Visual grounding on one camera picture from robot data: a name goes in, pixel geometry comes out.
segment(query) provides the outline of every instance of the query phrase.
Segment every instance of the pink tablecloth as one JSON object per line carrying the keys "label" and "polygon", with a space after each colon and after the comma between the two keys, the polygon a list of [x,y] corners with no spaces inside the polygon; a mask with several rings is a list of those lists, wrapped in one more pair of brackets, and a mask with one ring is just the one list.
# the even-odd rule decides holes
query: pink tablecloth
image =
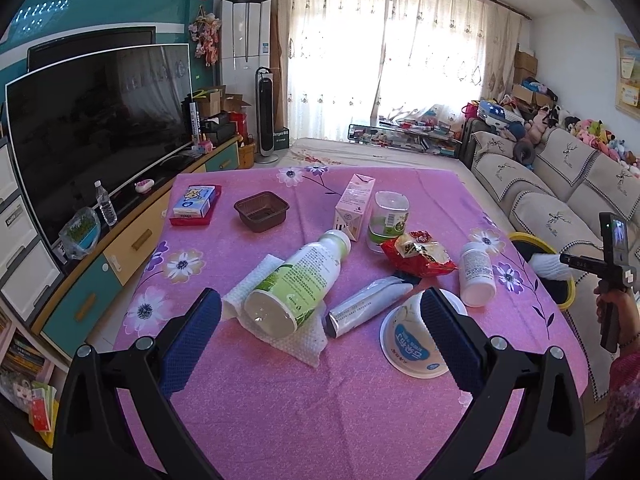
{"label": "pink tablecloth", "polygon": [[[170,205],[193,184],[221,185],[222,196],[208,227],[176,228],[166,222],[163,241],[130,308],[135,314],[147,304],[154,311],[146,321],[126,317],[116,349],[127,348],[138,336],[158,333],[161,318],[184,313],[203,287],[225,294],[265,254],[286,259],[318,239],[332,227],[334,207],[354,170],[333,167],[321,176],[305,171],[293,178],[278,169],[179,176]],[[455,262],[474,234],[488,241],[497,235],[493,244],[502,253],[492,261],[499,271],[498,294],[487,307],[469,309],[470,315],[485,333],[503,335],[518,349],[543,352],[550,345],[562,347],[578,394],[584,391],[586,361],[564,317],[542,287],[534,294],[533,272],[520,265],[515,248],[492,227],[453,173],[404,168],[357,168],[357,172],[375,177],[375,190],[407,195],[409,229],[429,231]],[[284,224],[253,234],[239,221],[233,205],[263,190],[277,193],[290,209]],[[193,271],[189,277],[173,263],[180,253],[187,254],[188,269]],[[335,305],[392,272],[386,258],[370,251],[361,239],[354,243],[326,302]],[[460,291],[457,272],[442,277],[439,284]],[[455,428],[464,406],[451,374],[419,380],[386,361],[378,339],[382,319],[378,316],[330,340],[316,369],[257,340],[236,320],[222,322],[186,388],[172,397],[173,406],[226,480],[413,480]],[[482,466],[495,461],[515,416],[516,401],[514,396]],[[149,465],[160,468],[130,400],[123,404],[142,455]]]}

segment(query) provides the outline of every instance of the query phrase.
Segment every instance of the person's hand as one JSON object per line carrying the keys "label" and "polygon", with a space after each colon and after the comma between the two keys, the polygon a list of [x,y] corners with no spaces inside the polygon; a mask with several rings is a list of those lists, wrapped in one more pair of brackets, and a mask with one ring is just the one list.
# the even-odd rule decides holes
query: person's hand
{"label": "person's hand", "polygon": [[[633,292],[622,292],[621,290],[610,290],[606,294],[601,294],[600,289],[596,287],[593,291],[597,294],[596,305],[598,306],[598,323],[602,323],[607,303],[613,303],[618,308],[618,317],[620,319],[620,338],[618,344],[623,345],[631,341],[638,333],[640,333],[640,314],[636,307],[636,301]],[[626,355],[640,350],[640,338],[636,339],[631,345],[621,349],[620,355]]]}

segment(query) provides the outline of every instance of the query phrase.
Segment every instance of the beige sofa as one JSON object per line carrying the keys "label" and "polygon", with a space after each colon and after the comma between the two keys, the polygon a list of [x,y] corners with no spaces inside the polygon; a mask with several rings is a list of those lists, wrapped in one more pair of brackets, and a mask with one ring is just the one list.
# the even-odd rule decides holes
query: beige sofa
{"label": "beige sofa", "polygon": [[[543,239],[558,252],[602,258],[598,213],[613,212],[628,222],[629,261],[640,269],[640,180],[619,163],[565,130],[550,128],[530,171],[512,159],[512,142],[487,132],[473,136],[472,173],[517,231]],[[590,389],[582,398],[589,422],[605,408],[614,356],[600,347],[593,295],[598,279],[577,270],[574,277],[576,298],[565,317],[589,365]]]}

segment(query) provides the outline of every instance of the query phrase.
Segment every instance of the crumpled snack wrapper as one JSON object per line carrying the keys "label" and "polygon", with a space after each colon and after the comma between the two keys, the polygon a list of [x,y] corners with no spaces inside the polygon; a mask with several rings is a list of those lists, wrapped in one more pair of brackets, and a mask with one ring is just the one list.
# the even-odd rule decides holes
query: crumpled snack wrapper
{"label": "crumpled snack wrapper", "polygon": [[383,242],[380,248],[396,269],[420,278],[441,276],[457,269],[447,250],[427,231],[405,233]]}

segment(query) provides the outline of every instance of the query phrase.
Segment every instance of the white tissue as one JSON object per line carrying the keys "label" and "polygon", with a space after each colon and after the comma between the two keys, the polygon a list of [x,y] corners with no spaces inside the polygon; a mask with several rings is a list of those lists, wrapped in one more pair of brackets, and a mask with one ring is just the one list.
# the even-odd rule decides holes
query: white tissue
{"label": "white tissue", "polygon": [[327,339],[322,328],[322,314],[326,309],[323,301],[313,315],[293,334],[282,339],[266,335],[248,316],[242,307],[249,293],[269,274],[284,263],[283,260],[267,254],[260,264],[249,275],[238,283],[222,298],[222,319],[237,317],[240,325],[255,335],[259,340],[270,344],[278,350],[295,357],[303,363],[318,368],[320,353],[326,346]]}
{"label": "white tissue", "polygon": [[569,266],[560,262],[560,254],[533,254],[529,266],[545,280],[563,282],[572,277]]}

